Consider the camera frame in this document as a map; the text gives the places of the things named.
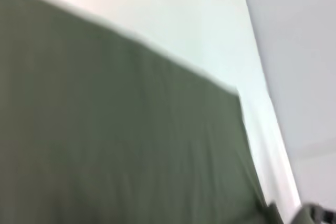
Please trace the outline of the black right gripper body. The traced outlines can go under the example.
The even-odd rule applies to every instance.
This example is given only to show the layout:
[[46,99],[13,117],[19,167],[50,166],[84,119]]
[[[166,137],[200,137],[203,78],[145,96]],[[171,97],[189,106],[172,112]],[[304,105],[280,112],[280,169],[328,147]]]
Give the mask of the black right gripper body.
[[304,204],[295,214],[291,224],[335,224],[335,211],[317,204]]

